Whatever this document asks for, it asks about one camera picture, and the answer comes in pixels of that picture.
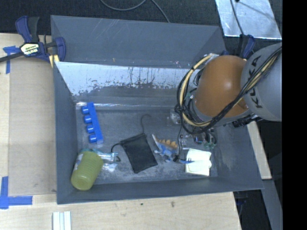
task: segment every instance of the small toy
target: small toy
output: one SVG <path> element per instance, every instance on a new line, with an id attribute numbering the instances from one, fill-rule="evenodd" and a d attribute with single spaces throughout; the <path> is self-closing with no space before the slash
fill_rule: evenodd
<path id="1" fill-rule="evenodd" d="M 86 132 L 90 134 L 88 136 L 88 141 L 90 143 L 96 142 L 97 144 L 102 144 L 104 139 L 100 130 L 94 103 L 88 102 L 81 108 L 81 112 L 84 115 L 84 123 L 87 124 Z"/>
<path id="2" fill-rule="evenodd" d="M 153 139 L 155 144 L 157 145 L 159 150 L 155 150 L 155 153 L 160 154 L 162 157 L 166 156 L 167 159 L 165 160 L 166 162 L 171 162 L 173 159 L 173 156 L 176 156 L 178 154 L 178 145 L 176 144 L 175 141 L 170 141 L 170 140 L 159 140 L 155 135 L 153 135 Z M 183 164 L 189 164 L 194 161 L 192 160 L 182 160 L 179 159 L 178 162 L 183 163 Z"/>

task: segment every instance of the clamp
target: clamp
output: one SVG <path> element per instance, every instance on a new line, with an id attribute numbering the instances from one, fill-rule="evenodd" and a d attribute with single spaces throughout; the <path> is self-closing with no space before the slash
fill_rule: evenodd
<path id="1" fill-rule="evenodd" d="M 58 49 L 58 58 L 60 61 L 63 61 L 66 55 L 65 41 L 63 37 L 55 38 L 54 42 L 46 44 L 39 41 L 37 35 L 37 23 L 39 17 L 20 17 L 15 25 L 19 35 L 24 39 L 24 44 L 22 44 L 19 49 L 20 52 L 15 54 L 10 54 L 8 56 L 0 58 L 0 62 L 8 61 L 20 56 L 26 58 L 35 57 L 46 62 L 50 62 L 50 54 L 47 49 L 50 47 L 57 47 Z"/>

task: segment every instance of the gray bin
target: gray bin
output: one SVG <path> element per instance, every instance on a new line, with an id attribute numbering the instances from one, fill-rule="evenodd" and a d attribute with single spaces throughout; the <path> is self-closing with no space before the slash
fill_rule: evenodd
<path id="1" fill-rule="evenodd" d="M 58 204 L 187 196 L 262 188 L 246 127 L 217 127 L 212 175 L 184 173 L 184 165 L 166 163 L 134 174 L 121 147 L 114 174 L 98 176 L 86 192 L 70 177 L 78 151 L 87 144 L 79 102 L 94 102 L 104 136 L 102 150 L 141 132 L 152 150 L 151 134 L 177 139 L 180 127 L 168 120 L 176 89 L 191 65 L 204 54 L 221 54 L 224 43 L 216 26 L 153 23 L 66 16 L 51 17 L 52 37 L 66 40 L 65 62 L 53 68 L 56 110 Z"/>

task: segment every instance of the blue plastic toy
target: blue plastic toy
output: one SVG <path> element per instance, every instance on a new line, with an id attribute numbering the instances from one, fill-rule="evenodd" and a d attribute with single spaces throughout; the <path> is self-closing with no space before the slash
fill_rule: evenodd
<path id="1" fill-rule="evenodd" d="M 84 114 L 84 123 L 87 124 L 86 132 L 90 134 L 88 136 L 88 141 L 90 143 L 97 142 L 97 144 L 103 143 L 104 139 L 100 130 L 94 103 L 88 102 L 85 106 L 81 108 L 81 112 L 82 114 Z"/>

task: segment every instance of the blue block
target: blue block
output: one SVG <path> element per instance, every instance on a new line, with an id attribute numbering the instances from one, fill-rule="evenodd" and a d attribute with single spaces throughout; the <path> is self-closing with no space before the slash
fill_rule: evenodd
<path id="1" fill-rule="evenodd" d="M 15 205 L 31 205 L 32 196 L 8 197 L 8 176 L 2 177 L 1 194 L 0 194 L 0 209 L 8 209 L 9 206 Z"/>
<path id="2" fill-rule="evenodd" d="M 90 143 L 97 142 L 97 144 L 103 143 L 104 139 L 97 119 L 94 103 L 88 102 L 81 108 L 81 112 L 84 115 L 83 121 L 85 124 L 87 124 L 86 132 L 90 134 L 88 141 Z"/>

